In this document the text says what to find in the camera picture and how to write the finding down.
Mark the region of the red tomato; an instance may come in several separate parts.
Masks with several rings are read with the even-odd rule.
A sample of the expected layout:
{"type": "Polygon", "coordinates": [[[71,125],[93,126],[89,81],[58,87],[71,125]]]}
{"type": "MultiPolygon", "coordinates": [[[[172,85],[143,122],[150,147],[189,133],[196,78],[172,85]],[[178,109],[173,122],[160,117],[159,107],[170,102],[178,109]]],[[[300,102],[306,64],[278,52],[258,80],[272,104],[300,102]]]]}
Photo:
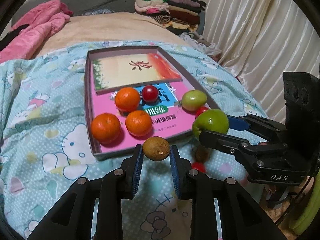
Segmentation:
{"type": "Polygon", "coordinates": [[[201,115],[202,113],[204,113],[205,111],[207,111],[209,108],[208,107],[205,107],[205,106],[202,106],[200,107],[196,113],[195,113],[195,118],[197,118],[199,115],[201,115]]]}
{"type": "Polygon", "coordinates": [[[194,163],[192,163],[191,167],[192,167],[192,169],[198,170],[202,173],[206,172],[205,165],[201,162],[194,162],[194,163]]]}
{"type": "Polygon", "coordinates": [[[158,98],[158,89],[153,85],[145,86],[142,89],[142,98],[145,102],[155,102],[158,98]]]}

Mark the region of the pink quilt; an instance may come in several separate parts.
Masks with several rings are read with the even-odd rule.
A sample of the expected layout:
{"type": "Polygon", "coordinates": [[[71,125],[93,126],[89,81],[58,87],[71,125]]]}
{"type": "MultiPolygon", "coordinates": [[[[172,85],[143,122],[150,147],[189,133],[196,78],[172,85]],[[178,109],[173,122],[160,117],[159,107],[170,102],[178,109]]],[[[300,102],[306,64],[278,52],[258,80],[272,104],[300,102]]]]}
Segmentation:
{"type": "Polygon", "coordinates": [[[1,49],[1,63],[14,59],[31,59],[41,44],[58,33],[73,16],[65,3],[51,0],[24,14],[12,27],[17,35],[1,49]]]}

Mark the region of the blue patterned pillow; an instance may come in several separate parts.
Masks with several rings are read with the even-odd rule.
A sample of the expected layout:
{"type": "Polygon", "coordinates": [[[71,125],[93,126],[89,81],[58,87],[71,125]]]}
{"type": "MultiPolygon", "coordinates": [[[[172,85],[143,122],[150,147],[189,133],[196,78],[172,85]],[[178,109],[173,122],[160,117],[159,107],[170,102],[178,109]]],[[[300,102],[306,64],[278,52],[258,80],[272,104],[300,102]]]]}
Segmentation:
{"type": "Polygon", "coordinates": [[[84,12],[82,16],[102,15],[102,14],[112,14],[112,13],[115,13],[115,11],[111,9],[97,9],[97,10],[84,12]]]}

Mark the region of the pear-shaped green fruit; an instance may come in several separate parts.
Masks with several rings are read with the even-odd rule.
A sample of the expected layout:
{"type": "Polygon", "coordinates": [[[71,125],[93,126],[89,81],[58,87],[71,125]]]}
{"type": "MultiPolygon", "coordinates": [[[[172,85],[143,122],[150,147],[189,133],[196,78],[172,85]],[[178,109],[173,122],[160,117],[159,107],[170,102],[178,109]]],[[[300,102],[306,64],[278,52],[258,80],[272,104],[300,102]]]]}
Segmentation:
{"type": "Polygon", "coordinates": [[[190,90],[181,99],[182,107],[189,112],[195,112],[207,102],[207,96],[200,90],[190,90]]]}

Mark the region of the orange cream book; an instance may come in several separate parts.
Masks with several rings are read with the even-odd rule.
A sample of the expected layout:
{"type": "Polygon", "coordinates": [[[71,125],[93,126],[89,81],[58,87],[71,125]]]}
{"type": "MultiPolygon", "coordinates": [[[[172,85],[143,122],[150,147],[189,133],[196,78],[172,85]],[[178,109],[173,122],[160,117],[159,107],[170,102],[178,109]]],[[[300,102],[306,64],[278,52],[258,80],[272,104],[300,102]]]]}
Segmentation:
{"type": "Polygon", "coordinates": [[[181,81],[178,71],[157,53],[108,56],[92,61],[97,95],[124,87],[181,81]]]}

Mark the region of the beige blanket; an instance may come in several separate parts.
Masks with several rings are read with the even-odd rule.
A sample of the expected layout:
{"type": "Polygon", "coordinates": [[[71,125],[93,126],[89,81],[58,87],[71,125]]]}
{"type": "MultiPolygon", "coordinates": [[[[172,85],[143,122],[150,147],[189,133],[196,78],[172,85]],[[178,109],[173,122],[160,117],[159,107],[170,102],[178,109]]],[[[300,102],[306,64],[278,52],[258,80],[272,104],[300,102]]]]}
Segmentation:
{"type": "Polygon", "coordinates": [[[129,12],[74,16],[56,34],[45,40],[32,59],[81,42],[159,41],[186,46],[181,38],[155,20],[129,12]]]}

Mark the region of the brown kiwi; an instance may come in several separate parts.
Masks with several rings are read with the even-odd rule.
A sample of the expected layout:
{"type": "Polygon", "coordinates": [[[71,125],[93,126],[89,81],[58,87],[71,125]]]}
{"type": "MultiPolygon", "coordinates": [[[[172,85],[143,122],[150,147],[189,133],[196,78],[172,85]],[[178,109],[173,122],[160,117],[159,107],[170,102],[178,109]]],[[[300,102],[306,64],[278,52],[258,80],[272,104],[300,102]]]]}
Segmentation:
{"type": "Polygon", "coordinates": [[[163,161],[170,154],[170,145],[162,137],[149,137],[142,146],[143,153],[153,161],[163,161]]]}
{"type": "Polygon", "coordinates": [[[199,146],[195,152],[195,159],[199,163],[205,163],[209,159],[209,150],[199,146]]]}

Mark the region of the blue cartoon print sheet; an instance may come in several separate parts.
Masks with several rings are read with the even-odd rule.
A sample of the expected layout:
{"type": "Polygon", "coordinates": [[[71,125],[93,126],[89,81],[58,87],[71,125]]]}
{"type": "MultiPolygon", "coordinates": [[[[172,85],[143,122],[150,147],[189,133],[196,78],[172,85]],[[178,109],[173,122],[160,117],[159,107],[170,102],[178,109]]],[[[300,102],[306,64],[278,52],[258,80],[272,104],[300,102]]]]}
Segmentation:
{"type": "MultiPolygon", "coordinates": [[[[87,52],[147,45],[87,42],[1,64],[1,212],[23,238],[76,178],[101,178],[121,165],[121,158],[96,161],[91,153],[84,109],[87,52]]],[[[189,238],[191,203],[176,198],[168,160],[144,160],[138,193],[122,207],[125,239],[189,238]]]]}

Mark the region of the floral bag with cloth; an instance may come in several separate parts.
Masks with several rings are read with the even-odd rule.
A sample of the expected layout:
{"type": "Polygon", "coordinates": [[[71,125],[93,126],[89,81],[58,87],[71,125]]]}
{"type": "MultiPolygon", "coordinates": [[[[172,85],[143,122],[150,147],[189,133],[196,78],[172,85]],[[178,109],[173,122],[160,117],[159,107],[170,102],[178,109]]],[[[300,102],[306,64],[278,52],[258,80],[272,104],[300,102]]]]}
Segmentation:
{"type": "Polygon", "coordinates": [[[203,54],[206,54],[216,62],[219,62],[222,57],[222,50],[215,43],[208,42],[197,32],[182,33],[179,37],[189,44],[189,46],[203,54]]]}

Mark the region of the orange mandarin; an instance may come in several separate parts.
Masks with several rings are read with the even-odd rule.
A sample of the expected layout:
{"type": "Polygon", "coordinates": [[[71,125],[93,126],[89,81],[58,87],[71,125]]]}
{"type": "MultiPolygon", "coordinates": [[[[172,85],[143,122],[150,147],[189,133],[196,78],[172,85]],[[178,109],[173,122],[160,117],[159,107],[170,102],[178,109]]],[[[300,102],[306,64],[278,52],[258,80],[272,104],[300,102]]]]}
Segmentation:
{"type": "Polygon", "coordinates": [[[140,93],[132,87],[120,89],[115,97],[116,107],[122,112],[135,111],[138,108],[139,103],[140,93]]]}
{"type": "Polygon", "coordinates": [[[91,122],[91,134],[101,144],[112,143],[119,137],[120,132],[120,121],[114,114],[97,115],[91,122]]]}
{"type": "Polygon", "coordinates": [[[153,129],[151,116],[143,110],[136,110],[128,114],[125,120],[128,132],[135,137],[144,137],[153,129]]]}

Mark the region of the round green fruit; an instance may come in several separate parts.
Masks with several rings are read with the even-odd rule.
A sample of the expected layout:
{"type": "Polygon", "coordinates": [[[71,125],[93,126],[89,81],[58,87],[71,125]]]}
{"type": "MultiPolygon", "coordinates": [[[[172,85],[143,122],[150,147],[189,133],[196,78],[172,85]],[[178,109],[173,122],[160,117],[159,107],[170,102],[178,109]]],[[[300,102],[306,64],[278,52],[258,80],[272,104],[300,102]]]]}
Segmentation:
{"type": "Polygon", "coordinates": [[[229,120],[227,115],[220,109],[209,109],[195,119],[191,128],[193,135],[197,139],[204,130],[227,134],[229,120]]]}

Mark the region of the pile of folded clothes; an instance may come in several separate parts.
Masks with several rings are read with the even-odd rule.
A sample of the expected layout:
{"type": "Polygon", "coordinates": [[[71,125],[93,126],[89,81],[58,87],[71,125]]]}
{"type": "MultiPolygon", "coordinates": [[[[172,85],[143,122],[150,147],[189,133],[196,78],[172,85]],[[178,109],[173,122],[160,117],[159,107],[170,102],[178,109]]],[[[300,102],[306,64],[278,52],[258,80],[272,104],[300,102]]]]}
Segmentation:
{"type": "Polygon", "coordinates": [[[207,3],[199,0],[135,0],[136,13],[149,17],[163,28],[182,35],[201,35],[204,31],[207,3]]]}

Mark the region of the black garment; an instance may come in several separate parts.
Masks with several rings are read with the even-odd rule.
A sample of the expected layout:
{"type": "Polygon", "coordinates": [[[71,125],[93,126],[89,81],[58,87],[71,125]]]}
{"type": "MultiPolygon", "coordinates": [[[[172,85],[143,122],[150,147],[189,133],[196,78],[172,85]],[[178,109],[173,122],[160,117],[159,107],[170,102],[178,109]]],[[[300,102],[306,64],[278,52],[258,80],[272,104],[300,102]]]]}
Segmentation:
{"type": "Polygon", "coordinates": [[[7,47],[10,42],[19,35],[19,33],[27,28],[29,24],[23,24],[19,26],[17,29],[14,29],[7,33],[7,35],[0,41],[0,51],[2,51],[5,47],[7,47]]]}

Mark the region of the pink workbook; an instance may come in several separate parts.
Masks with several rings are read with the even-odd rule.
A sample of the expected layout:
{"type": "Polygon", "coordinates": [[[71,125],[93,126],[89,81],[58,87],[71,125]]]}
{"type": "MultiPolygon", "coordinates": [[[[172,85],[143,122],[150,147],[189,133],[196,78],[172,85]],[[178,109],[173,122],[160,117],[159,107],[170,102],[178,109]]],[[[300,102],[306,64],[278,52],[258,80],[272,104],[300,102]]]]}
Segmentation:
{"type": "Polygon", "coordinates": [[[92,87],[86,98],[86,122],[90,126],[92,120],[103,113],[113,114],[120,122],[120,133],[117,138],[103,145],[88,130],[92,153],[95,156],[121,154],[142,144],[152,136],[166,140],[175,140],[191,134],[191,126],[195,120],[192,113],[186,112],[180,105],[182,96],[192,90],[182,81],[159,83],[158,99],[154,105],[140,101],[137,110],[121,113],[115,104],[116,91],[97,95],[92,87]]]}

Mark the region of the cream satin curtain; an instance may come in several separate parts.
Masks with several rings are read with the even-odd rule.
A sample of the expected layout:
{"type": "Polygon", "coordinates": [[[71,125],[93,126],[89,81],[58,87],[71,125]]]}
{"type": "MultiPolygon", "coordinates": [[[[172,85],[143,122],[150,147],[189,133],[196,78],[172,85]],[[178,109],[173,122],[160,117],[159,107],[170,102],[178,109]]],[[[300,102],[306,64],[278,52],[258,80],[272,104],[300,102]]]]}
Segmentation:
{"type": "Polygon", "coordinates": [[[319,75],[319,36],[293,0],[209,0],[204,36],[273,120],[285,120],[283,72],[319,75]]]}

